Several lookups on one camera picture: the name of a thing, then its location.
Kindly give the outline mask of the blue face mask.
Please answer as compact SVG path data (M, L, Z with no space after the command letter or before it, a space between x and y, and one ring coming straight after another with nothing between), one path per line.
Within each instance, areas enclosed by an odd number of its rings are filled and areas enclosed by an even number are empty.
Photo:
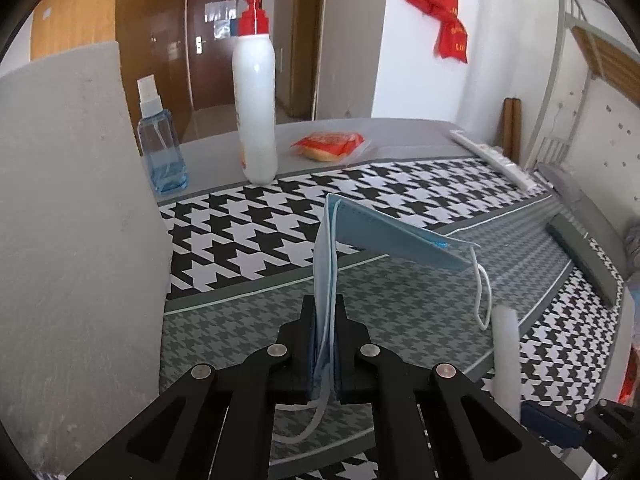
M314 357L311 385L319 386L316 400L295 405L293 412L314 409L308 426L295 436L275 434L281 444L303 442L318 428L337 392L337 281L338 271L348 270L387 256L401 258L451 273L472 270L476 283L473 315L481 330L487 330L492 310L490 279L476 255L476 243L422 229L383 214L345 196L330 193L324 200L320 228L312 252L314 281Z

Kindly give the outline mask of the houndstooth table mat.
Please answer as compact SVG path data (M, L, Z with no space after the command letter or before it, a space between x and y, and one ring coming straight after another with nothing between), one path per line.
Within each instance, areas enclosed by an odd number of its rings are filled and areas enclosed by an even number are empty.
M280 177L266 188L226 186L160 203L172 244L160 344L160 392L197 362L240 364L298 318L311 295L312 246L326 194L468 240L488 272L494 306L518 312L523 400L582 412L600 396L614 349L623 283L606 252L545 186L519 191L477 158L369 162ZM608 308L546 231L562 214L618 281ZM473 315L473 271L442 272L391 256L338 271L347 315L408 363L449 362L490 391L491 331ZM373 458L368 404L333 399L303 442L271 445L271 471L307 471Z

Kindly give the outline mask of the white styrofoam box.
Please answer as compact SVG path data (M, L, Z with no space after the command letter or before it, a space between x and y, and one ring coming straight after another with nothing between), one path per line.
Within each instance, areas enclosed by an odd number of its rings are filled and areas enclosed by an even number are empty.
M158 393L171 242L139 157L119 47L1 81L1 420L67 474Z

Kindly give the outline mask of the white remote control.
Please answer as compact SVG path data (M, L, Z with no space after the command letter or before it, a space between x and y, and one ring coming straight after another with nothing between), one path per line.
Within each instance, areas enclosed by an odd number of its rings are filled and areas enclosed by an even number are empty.
M489 166L500 172L521 191L530 192L538 186L538 183L521 170L516 162L512 162L492 146L473 142L462 130L450 130L449 136L454 142L487 162Z

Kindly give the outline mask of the blue spray bottle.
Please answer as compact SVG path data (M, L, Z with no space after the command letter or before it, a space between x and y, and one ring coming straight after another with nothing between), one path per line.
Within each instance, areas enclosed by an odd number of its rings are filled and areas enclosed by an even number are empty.
M152 191L156 196L182 191L189 185L189 174L170 111L163 106L153 75L139 79L137 86L141 112L137 139Z

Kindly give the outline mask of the red snack packet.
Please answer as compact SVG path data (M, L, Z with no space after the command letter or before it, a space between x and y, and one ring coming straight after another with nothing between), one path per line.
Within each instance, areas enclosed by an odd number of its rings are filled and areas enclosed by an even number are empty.
M347 162L370 147L358 132L313 132L292 144L297 155L314 162Z

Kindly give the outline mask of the wooden boards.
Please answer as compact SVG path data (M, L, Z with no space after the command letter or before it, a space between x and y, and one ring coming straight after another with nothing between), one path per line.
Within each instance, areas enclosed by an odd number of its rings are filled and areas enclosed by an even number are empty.
M518 164L521 157L522 101L506 98L500 122L500 141L503 155Z

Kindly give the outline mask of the metal bunk bed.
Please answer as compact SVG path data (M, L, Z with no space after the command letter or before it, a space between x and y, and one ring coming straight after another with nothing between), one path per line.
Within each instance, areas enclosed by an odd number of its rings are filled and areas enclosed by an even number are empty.
M605 0L554 12L548 80L523 162L538 169L620 273L639 270L639 51Z

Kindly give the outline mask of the white red pump bottle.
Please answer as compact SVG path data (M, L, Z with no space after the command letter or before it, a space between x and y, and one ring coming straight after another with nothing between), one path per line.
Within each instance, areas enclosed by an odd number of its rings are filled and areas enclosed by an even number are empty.
M244 176L254 185L276 177L276 54L262 0L246 0L232 53L236 124Z

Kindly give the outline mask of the dark brown entrance door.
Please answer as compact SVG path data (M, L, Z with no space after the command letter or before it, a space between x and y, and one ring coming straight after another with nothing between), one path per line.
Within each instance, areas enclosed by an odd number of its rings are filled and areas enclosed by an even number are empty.
M194 110L234 102L232 52L246 0L186 0L186 43Z

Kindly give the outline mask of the wooden wardrobe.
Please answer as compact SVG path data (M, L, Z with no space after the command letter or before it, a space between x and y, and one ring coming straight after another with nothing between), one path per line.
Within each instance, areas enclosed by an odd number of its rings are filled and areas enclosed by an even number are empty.
M182 138L192 116L186 62L186 0L41 0L30 33L32 61L115 40L131 118L141 118L137 81L155 77Z

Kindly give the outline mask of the red hanging bags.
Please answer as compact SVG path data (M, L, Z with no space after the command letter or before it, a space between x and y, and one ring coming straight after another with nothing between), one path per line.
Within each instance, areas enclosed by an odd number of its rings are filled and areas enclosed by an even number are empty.
M468 33L458 17L459 0L406 0L439 22L434 52L440 58L468 62Z

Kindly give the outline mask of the side door frame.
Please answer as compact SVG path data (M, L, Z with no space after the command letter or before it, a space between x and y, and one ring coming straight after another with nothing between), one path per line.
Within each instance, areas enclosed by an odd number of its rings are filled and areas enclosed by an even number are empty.
M324 0L293 0L288 114L296 119L314 116L323 11Z

